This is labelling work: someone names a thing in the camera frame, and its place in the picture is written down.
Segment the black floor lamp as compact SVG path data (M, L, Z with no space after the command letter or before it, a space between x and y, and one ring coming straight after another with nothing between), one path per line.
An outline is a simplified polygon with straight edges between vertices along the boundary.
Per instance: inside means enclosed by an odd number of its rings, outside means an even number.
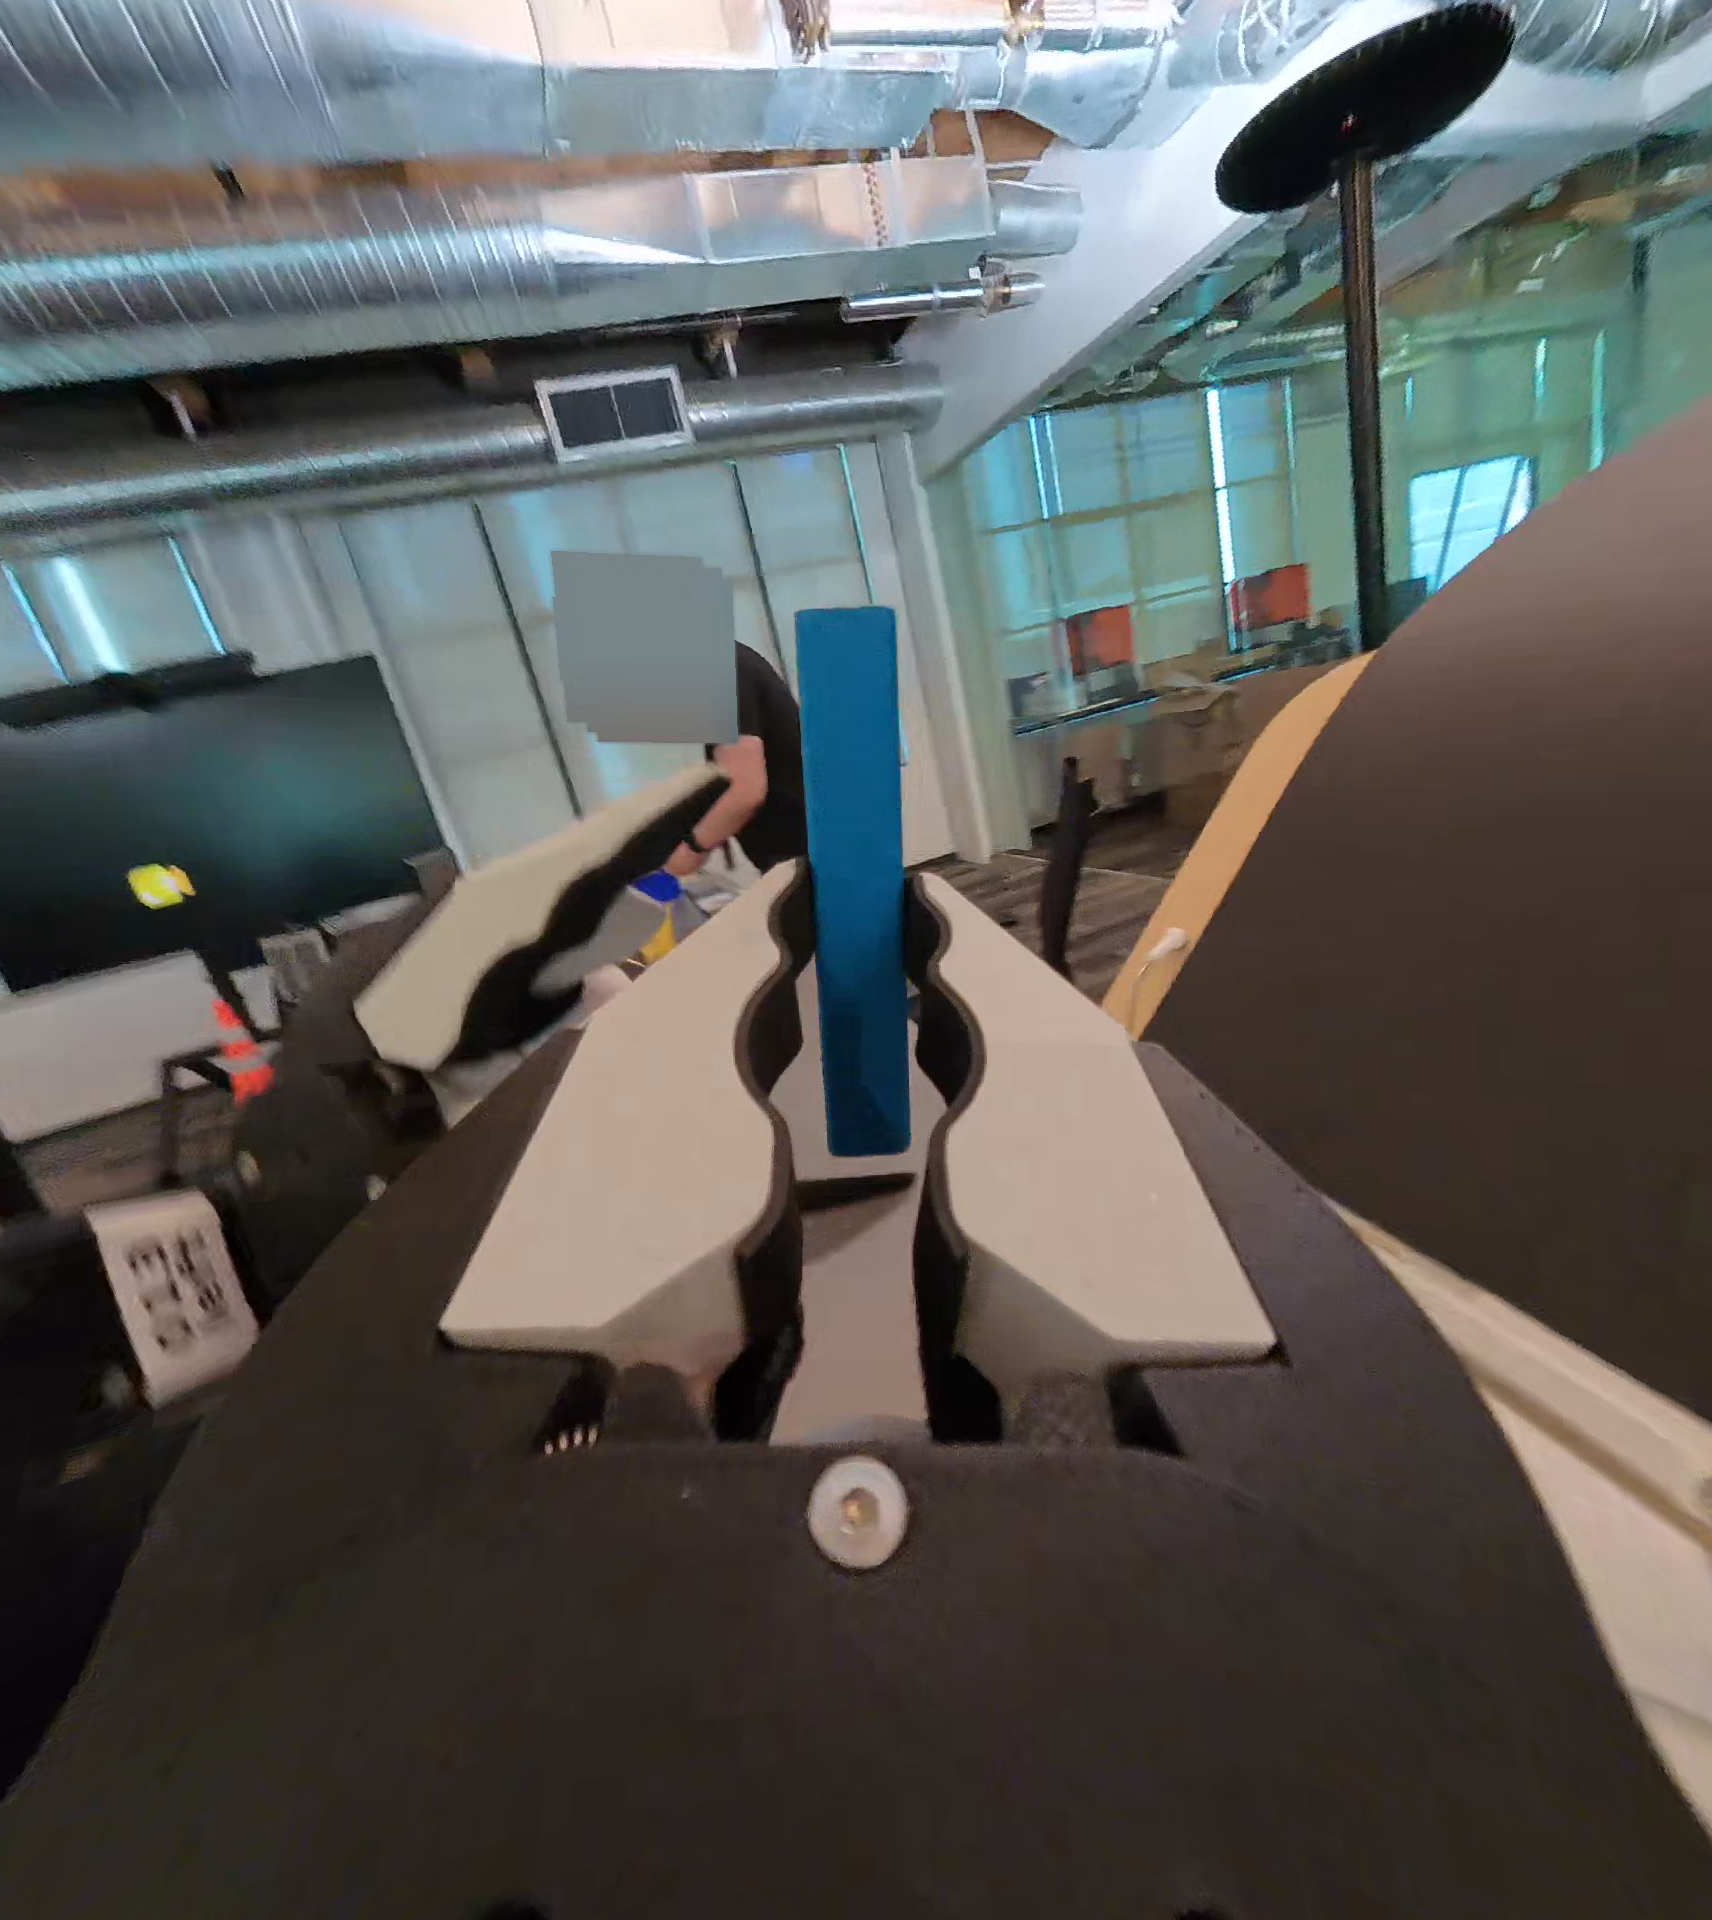
M1267 217L1335 193L1349 394L1358 645L1392 630L1381 424L1377 172L1455 125L1517 46L1504 4L1446 4L1349 46L1263 107L1221 155L1212 191Z

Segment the orange traffic cone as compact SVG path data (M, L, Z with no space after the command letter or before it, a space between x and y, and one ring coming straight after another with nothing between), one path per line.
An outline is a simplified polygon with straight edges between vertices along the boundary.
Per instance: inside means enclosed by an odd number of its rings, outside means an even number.
M232 1103L244 1106L268 1094L275 1083L268 1044L230 1001L216 996L212 1016L218 1024L216 1064L222 1071Z

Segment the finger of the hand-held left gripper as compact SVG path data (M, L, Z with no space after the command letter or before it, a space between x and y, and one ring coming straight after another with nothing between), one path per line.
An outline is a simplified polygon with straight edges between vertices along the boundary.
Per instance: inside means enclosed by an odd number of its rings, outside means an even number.
M644 895L726 787L716 771L682 771L460 875L355 1003L374 1056L442 1073L542 1041L582 995L542 998L538 974L619 895Z
M570 998L608 986L607 977L639 958L671 924L666 899L652 892L619 892L596 929L556 955L537 977L541 998Z

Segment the black office chair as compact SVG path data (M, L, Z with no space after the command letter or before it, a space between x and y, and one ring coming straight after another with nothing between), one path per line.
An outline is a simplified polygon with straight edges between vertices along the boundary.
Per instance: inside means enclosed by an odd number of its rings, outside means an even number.
M1075 974L1072 926L1084 876L1084 860L1099 812L1094 780L1078 756L1060 763L1058 818L1043 865L1036 899L1036 931L1043 961L1063 978Z

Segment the black sheet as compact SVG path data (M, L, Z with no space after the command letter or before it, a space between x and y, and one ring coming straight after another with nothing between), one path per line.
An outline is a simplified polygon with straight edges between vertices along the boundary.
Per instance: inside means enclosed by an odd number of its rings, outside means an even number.
M1372 655L1148 1038L1712 1427L1712 397Z

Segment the blue wooden block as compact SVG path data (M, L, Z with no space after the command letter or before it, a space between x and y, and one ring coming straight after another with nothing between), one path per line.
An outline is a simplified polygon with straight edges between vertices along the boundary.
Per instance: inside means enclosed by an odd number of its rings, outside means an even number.
M826 1148L844 1161L889 1159L913 1142L892 611L801 611L795 666Z

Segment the duct vent grille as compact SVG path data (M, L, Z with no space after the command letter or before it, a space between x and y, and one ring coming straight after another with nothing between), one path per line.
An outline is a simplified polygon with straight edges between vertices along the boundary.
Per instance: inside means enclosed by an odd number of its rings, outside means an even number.
M551 453L565 466L697 442L685 383L674 367L542 378L535 383L532 399Z

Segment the pile of cardboard boxes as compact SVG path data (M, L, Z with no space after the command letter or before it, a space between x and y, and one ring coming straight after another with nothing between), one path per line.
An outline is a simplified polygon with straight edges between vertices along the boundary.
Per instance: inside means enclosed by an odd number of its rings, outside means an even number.
M1139 749L1145 791L1169 817L1204 822L1271 722L1312 685L1357 664L1357 655L1339 653L1284 655L1241 669L1208 662L1208 675L1181 662L1156 666L1156 700Z

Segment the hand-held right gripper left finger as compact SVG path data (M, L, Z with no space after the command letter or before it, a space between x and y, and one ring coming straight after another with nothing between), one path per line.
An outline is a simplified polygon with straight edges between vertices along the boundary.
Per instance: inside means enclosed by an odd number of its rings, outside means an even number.
M809 957L810 880L782 862L588 1021L442 1311L449 1345L702 1384L787 1336L803 1251L775 1091Z

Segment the large black screen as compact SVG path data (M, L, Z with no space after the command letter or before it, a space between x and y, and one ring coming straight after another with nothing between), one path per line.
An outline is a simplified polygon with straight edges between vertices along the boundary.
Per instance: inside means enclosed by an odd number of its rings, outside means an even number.
M0 978L14 995L406 896L449 846L374 659L157 712L0 733Z

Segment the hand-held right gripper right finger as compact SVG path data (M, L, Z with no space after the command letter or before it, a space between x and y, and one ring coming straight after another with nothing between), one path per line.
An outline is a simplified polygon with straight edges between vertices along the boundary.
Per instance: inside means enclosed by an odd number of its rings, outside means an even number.
M984 1378L1264 1361L1274 1325L1129 1032L941 876L908 888L944 1113L916 1307Z

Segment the silver ventilation ducts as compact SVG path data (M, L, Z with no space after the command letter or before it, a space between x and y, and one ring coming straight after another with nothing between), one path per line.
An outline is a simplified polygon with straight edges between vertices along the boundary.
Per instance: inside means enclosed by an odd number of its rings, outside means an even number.
M1247 4L0 4L0 397L1036 301Z

